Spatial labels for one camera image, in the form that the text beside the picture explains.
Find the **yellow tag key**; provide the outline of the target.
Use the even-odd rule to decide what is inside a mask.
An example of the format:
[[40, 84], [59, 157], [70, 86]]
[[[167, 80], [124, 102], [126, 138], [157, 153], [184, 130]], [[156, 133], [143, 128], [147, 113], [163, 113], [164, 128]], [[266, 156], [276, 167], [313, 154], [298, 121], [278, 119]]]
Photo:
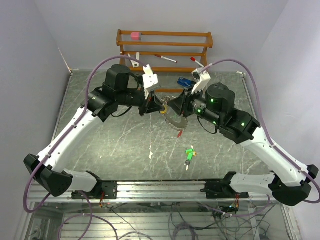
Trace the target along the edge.
[[166, 113], [167, 113], [167, 110], [168, 110], [167, 105], [164, 105], [164, 106], [163, 106], [163, 110], [161, 110], [160, 113], [161, 113], [161, 114], [166, 114]]

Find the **metal key ring disc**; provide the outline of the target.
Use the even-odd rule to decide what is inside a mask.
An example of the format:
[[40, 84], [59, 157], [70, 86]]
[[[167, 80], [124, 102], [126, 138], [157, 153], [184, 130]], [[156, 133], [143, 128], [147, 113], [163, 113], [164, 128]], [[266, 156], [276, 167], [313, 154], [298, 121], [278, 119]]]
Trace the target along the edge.
[[[167, 105], [167, 103], [172, 99], [174, 99], [174, 97], [166, 95], [162, 97], [160, 101], [163, 103], [163, 105]], [[177, 115], [168, 105], [167, 113], [162, 115], [164, 116], [165, 122], [177, 131], [183, 131], [188, 126], [188, 119], [183, 116]]]

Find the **red key tag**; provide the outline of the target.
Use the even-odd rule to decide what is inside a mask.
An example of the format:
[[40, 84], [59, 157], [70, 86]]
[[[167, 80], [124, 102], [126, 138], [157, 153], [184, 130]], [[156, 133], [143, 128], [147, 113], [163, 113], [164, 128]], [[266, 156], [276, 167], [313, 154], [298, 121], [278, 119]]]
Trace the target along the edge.
[[182, 135], [182, 133], [183, 133], [183, 131], [180, 130], [179, 133], [178, 133], [178, 135], [177, 135], [177, 138], [179, 138], [179, 137]]

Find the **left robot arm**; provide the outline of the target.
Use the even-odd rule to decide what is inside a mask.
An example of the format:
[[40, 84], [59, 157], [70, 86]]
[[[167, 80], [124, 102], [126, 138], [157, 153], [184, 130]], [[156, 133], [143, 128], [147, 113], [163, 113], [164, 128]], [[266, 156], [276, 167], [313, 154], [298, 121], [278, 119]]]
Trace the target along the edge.
[[[60, 134], [38, 155], [28, 154], [24, 164], [28, 171], [35, 171], [34, 180], [53, 197], [59, 197], [68, 190], [84, 191], [96, 199], [102, 193], [101, 180], [89, 172], [72, 173], [66, 169], [69, 156], [77, 145], [94, 128], [102, 125], [119, 106], [137, 107], [140, 116], [164, 110], [154, 90], [158, 76], [147, 65], [142, 76], [120, 64], [113, 65], [107, 72], [102, 86], [88, 93], [77, 109], [73, 119]], [[130, 77], [138, 87], [129, 88]]]

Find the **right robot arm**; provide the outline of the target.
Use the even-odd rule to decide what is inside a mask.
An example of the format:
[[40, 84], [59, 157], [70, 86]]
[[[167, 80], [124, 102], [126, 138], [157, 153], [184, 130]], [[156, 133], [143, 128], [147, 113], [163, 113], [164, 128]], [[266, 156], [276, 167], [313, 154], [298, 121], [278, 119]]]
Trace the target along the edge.
[[269, 174], [246, 175], [228, 172], [217, 186], [207, 183], [201, 192], [208, 198], [232, 198], [236, 194], [258, 193], [274, 197], [287, 206], [296, 206], [311, 193], [311, 181], [319, 169], [298, 160], [288, 161], [289, 154], [267, 138], [265, 130], [250, 113], [235, 108], [235, 93], [226, 85], [210, 85], [206, 92], [182, 94], [167, 103], [182, 117], [196, 115], [213, 124], [215, 131], [254, 153], [270, 170]]

